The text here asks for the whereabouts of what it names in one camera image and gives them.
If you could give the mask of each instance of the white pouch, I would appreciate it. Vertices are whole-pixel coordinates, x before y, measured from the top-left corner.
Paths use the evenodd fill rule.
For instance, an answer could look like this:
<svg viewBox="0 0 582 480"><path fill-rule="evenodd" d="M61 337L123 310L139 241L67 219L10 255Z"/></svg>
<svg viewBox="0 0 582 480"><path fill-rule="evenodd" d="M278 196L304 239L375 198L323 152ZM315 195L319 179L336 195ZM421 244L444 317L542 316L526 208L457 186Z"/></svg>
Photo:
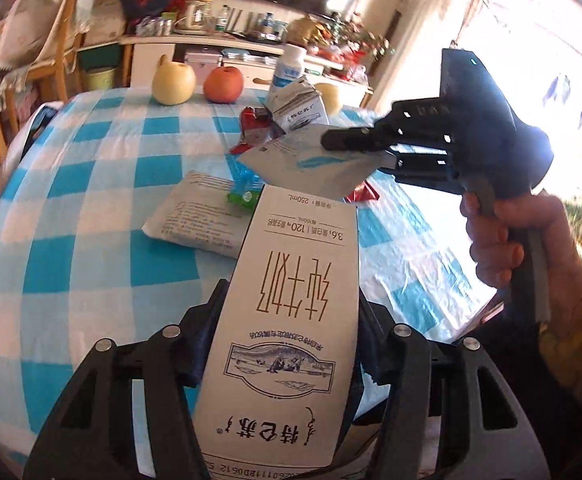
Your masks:
<svg viewBox="0 0 582 480"><path fill-rule="evenodd" d="M252 211L231 203L231 180L189 171L142 226L151 238L237 258Z"/></svg>
<svg viewBox="0 0 582 480"><path fill-rule="evenodd" d="M381 152L328 152L320 138L330 129L338 128L309 124L238 160L273 186L340 200L381 167Z"/></svg>

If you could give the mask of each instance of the cardboard box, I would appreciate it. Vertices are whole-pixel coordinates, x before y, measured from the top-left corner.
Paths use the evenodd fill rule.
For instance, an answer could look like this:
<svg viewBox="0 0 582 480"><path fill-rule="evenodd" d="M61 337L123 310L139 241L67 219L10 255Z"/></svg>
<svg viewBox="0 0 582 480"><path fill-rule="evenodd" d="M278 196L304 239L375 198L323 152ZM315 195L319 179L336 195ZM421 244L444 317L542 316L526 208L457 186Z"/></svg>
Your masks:
<svg viewBox="0 0 582 480"><path fill-rule="evenodd" d="M272 92L266 98L266 107L271 112L274 129L279 130L279 135L308 124L328 124L321 94L303 77Z"/></svg>
<svg viewBox="0 0 582 480"><path fill-rule="evenodd" d="M214 478L286 478L335 452L357 345L351 204L265 186L197 399Z"/></svg>

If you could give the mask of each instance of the dining table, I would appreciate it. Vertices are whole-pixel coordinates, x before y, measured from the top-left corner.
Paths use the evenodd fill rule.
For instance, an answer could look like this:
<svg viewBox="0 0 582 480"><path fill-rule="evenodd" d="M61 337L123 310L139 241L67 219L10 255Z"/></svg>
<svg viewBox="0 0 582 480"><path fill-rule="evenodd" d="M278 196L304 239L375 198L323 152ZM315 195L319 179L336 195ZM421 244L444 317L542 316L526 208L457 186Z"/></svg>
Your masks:
<svg viewBox="0 0 582 480"><path fill-rule="evenodd" d="M26 462L96 341L145 340L230 279L235 259L149 238L142 225L187 172L234 179L240 113L264 97L245 89L219 105L195 93L169 107L149 88L86 92L33 143L0 196L2 456ZM374 119L344 107L330 122ZM379 199L356 203L360 288L397 322L453 340L492 295L471 267L459 198L380 172L368 181ZM364 384L359 413L387 395L368 376Z"/></svg>

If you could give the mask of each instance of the silver bolt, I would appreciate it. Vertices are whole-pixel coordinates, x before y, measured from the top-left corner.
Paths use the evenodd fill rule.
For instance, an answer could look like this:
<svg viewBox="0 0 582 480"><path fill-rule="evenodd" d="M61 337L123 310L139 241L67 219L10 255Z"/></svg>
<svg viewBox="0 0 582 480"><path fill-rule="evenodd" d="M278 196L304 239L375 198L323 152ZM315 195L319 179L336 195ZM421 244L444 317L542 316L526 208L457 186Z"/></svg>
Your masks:
<svg viewBox="0 0 582 480"><path fill-rule="evenodd" d="M475 339L474 337L465 337L462 341L465 348L469 350L479 350L480 349L480 342Z"/></svg>
<svg viewBox="0 0 582 480"><path fill-rule="evenodd" d="M405 325L404 323L398 323L393 327L393 333L398 337L408 337L411 335L412 330L410 329L410 326Z"/></svg>
<svg viewBox="0 0 582 480"><path fill-rule="evenodd" d="M106 352L113 346L113 342L110 339L100 339L97 343L95 343L95 350L98 352Z"/></svg>
<svg viewBox="0 0 582 480"><path fill-rule="evenodd" d="M162 329L162 335L168 338L177 337L180 335L180 327L177 325L165 326Z"/></svg>

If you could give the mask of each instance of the table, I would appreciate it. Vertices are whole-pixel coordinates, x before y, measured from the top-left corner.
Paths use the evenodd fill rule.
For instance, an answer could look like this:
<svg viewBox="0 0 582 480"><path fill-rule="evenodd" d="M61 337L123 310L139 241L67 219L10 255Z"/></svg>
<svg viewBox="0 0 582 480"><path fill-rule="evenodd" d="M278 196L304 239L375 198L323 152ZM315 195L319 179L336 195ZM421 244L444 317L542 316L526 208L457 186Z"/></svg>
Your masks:
<svg viewBox="0 0 582 480"><path fill-rule="evenodd" d="M235 260L141 227L187 171L231 178L238 114L263 99L247 90L234 105L213 105L194 94L165 107L147 89L80 94L14 171L0 199L0 445L13 459L26 460L95 341L146 339L230 277ZM345 108L332 122L372 119ZM370 182L380 200L358 209L362 290L429 338L454 338L490 296L431 229L457 218L450 237L464 235L468 258L457 201L452 214L443 206L457 197L431 192L425 218L406 187L382 174ZM387 395L366 385L362 411Z"/></svg>

